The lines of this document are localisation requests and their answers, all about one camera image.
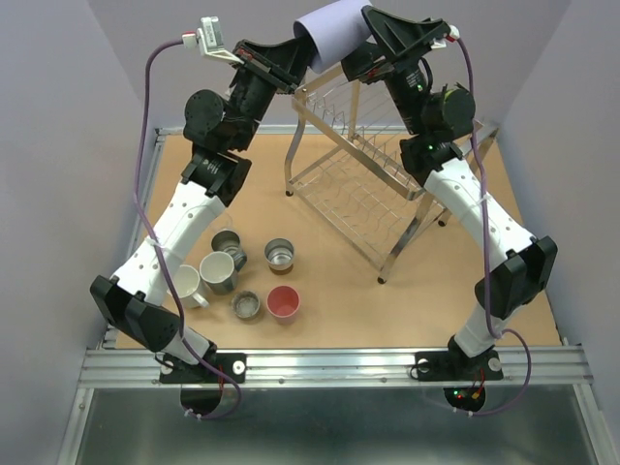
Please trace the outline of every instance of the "pink cup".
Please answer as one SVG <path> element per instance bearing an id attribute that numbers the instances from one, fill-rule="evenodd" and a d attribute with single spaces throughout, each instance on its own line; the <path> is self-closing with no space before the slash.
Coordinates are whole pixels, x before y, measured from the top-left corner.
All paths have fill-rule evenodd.
<path id="1" fill-rule="evenodd" d="M 273 288 L 267 296 L 267 309 L 280 325 L 290 325 L 297 319 L 301 299 L 291 286 Z"/>

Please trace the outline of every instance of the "wooden table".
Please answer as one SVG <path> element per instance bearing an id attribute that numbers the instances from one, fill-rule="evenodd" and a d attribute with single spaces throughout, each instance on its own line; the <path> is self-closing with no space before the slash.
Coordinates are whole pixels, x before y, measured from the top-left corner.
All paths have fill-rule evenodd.
<path id="1" fill-rule="evenodd" d="M 469 317 L 475 304 L 474 285 L 482 277 L 482 254 L 474 240 L 452 218 L 445 228 L 436 224 L 412 242 L 396 261 L 387 284 L 377 284 L 378 272 L 350 244 L 300 199 L 284 195 L 284 157 L 292 136 L 258 135 L 241 154 L 253 166 L 241 192 L 224 215 L 204 232 L 187 257 L 198 268 L 211 252 L 211 237 L 229 227 L 241 236 L 248 264 L 240 273 L 238 290 L 256 292 L 263 314 L 251 323 L 230 309 L 231 295 L 210 294 L 207 309 L 186 311 L 189 325 L 222 348 L 385 348 L 442 347 Z M 294 162 L 303 169 L 333 146 L 325 136 L 304 136 Z M 160 162 L 148 216 L 156 221 L 168 205 L 176 183 L 190 160 L 190 143 L 168 137 Z M 520 219 L 512 188 L 497 146 L 485 165 L 489 190 L 504 208 Z M 264 246 L 286 237 L 295 247 L 294 270 L 272 274 Z M 275 286 L 287 284 L 301 295 L 300 316 L 281 326 L 264 307 Z M 172 311 L 169 297 L 165 306 Z M 511 322 L 530 345 L 559 345 L 546 295 L 539 295 Z M 518 345 L 507 338 L 503 345 Z M 120 335 L 117 348 L 139 345 Z"/>

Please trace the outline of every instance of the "dish rack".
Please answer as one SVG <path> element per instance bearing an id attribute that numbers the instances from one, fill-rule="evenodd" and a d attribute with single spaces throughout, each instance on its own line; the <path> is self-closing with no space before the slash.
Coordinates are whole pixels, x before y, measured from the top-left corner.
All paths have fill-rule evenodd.
<path id="1" fill-rule="evenodd" d="M 318 211 L 379 270 L 385 284 L 414 237 L 450 212 L 404 171 L 399 142 L 410 135 L 382 82 L 348 82 L 340 66 L 302 84 L 293 96 L 297 128 L 285 161 L 287 196 Z M 295 154 L 310 123 L 334 142 L 325 155 L 293 176 Z M 478 124 L 484 156 L 497 129 Z M 464 154 L 471 143 L 460 146 Z"/>

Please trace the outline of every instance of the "stainless steel cup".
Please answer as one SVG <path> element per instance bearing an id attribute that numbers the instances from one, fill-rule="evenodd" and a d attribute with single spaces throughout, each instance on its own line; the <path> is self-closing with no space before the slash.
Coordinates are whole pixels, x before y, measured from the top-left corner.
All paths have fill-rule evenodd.
<path id="1" fill-rule="evenodd" d="M 248 256 L 241 248 L 239 234 L 231 230 L 221 230 L 211 239 L 213 252 L 226 252 L 234 260 L 234 268 L 239 271 L 248 261 Z"/>
<path id="2" fill-rule="evenodd" d="M 264 257 L 269 262 L 271 271 L 276 274 L 286 274 L 293 269 L 295 248 L 287 239 L 272 239 L 264 247 Z"/>
<path id="3" fill-rule="evenodd" d="M 200 273 L 202 280 L 217 295 L 230 294 L 239 280 L 233 257 L 226 252 L 211 252 L 204 257 Z"/>

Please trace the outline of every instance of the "white mug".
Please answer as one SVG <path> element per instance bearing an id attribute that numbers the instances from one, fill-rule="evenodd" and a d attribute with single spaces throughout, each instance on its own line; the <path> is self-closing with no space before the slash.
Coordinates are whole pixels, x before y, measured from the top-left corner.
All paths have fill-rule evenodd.
<path id="1" fill-rule="evenodd" d="M 181 299 L 183 308 L 206 308 L 209 306 L 209 302 L 204 298 L 206 286 L 193 266 L 182 264 L 172 278 L 172 283 Z"/>

